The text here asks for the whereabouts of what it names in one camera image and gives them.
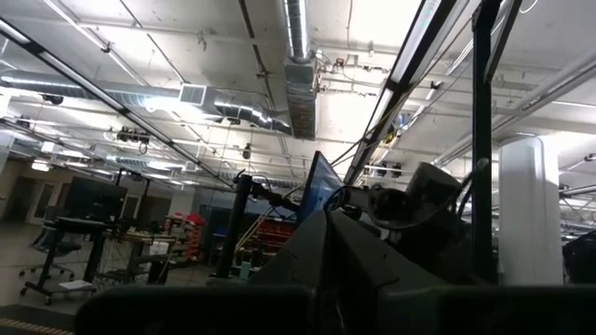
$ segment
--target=air vent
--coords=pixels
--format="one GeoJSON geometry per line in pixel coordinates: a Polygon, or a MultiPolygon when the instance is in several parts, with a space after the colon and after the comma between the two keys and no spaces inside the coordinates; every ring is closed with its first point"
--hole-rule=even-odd
{"type": "Polygon", "coordinates": [[[180,90],[180,96],[178,99],[181,102],[202,106],[203,101],[205,100],[206,91],[207,87],[204,85],[183,84],[183,88],[180,90]]]}

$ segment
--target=white column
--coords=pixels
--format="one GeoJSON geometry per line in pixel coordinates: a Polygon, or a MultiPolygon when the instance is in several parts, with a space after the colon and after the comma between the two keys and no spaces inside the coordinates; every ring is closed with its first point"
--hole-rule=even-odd
{"type": "Polygon", "coordinates": [[[184,215],[191,213],[193,208],[193,199],[195,197],[194,190],[174,192],[169,203],[169,215],[174,215],[177,212],[184,215]]]}
{"type": "Polygon", "coordinates": [[[561,285],[558,150],[540,138],[499,151],[499,268],[506,285],[561,285]]]}

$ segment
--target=warning stripe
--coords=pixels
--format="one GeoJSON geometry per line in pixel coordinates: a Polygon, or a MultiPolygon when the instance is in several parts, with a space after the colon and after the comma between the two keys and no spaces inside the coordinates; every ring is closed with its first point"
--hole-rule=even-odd
{"type": "Polygon", "coordinates": [[[11,327],[11,328],[18,328],[23,330],[35,331],[39,334],[49,334],[49,335],[73,335],[72,331],[38,326],[26,322],[21,322],[17,320],[11,320],[6,318],[0,318],[0,327],[11,327]]]}

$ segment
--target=office chair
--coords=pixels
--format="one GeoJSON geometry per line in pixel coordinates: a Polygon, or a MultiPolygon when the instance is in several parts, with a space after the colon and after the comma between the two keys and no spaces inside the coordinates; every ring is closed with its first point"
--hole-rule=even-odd
{"type": "MultiPolygon", "coordinates": [[[[54,220],[57,216],[60,216],[59,210],[57,208],[51,208],[51,207],[47,208],[46,216],[45,216],[46,220],[54,220]]],[[[29,247],[33,248],[39,252],[43,252],[43,253],[47,254],[49,252],[49,248],[52,245],[52,242],[57,237],[60,240],[58,241],[58,244],[56,245],[56,252],[54,254],[54,258],[63,257],[73,251],[77,251],[77,250],[81,249],[81,245],[76,244],[75,242],[62,241],[62,239],[64,238],[64,235],[57,236],[56,231],[53,228],[46,227],[46,226],[44,226],[42,228],[39,236],[35,239],[35,241],[29,247]]],[[[19,272],[19,276],[24,276],[26,271],[29,271],[33,274],[33,273],[35,273],[35,270],[43,269],[43,268],[44,268],[43,263],[33,266],[33,267],[30,267],[30,268],[25,268],[19,272]]],[[[51,269],[60,270],[61,275],[64,274],[65,272],[69,273],[69,279],[75,278],[75,272],[73,270],[67,269],[67,268],[60,266],[58,264],[52,263],[50,265],[50,270],[51,269]]]]}

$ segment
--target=floor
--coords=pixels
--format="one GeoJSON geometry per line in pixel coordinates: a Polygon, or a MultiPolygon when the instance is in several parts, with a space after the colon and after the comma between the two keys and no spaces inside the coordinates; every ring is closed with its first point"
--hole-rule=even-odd
{"type": "MultiPolygon", "coordinates": [[[[68,296],[56,295],[50,306],[45,306],[44,296],[29,290],[24,297],[19,292],[26,280],[35,281],[41,270],[35,274],[27,272],[24,277],[19,277],[19,272],[23,268],[42,264],[46,255],[40,253],[29,245],[40,234],[41,226],[28,223],[7,223],[0,222],[0,306],[11,304],[22,304],[26,306],[43,308],[52,312],[60,312],[73,315],[76,310],[88,299],[88,293],[71,293],[68,296]]],[[[81,240],[81,236],[67,236],[76,241],[81,240]]],[[[64,257],[58,258],[56,263],[65,266],[75,273],[75,279],[81,278],[85,269],[88,253],[91,243],[82,241],[82,249],[73,252],[64,257]]],[[[124,259],[128,257],[128,248],[126,243],[109,243],[104,251],[101,269],[106,270],[112,267],[121,268],[124,266],[124,259]]],[[[166,286],[171,287],[200,287],[205,285],[209,274],[213,269],[206,266],[195,266],[184,269],[176,269],[169,272],[166,286]]],[[[68,275],[59,275],[57,271],[52,272],[49,281],[56,283],[68,281],[68,275]]],[[[113,283],[98,282],[98,289],[105,290],[114,286],[113,283]]],[[[139,280],[132,285],[144,285],[139,280]]]]}

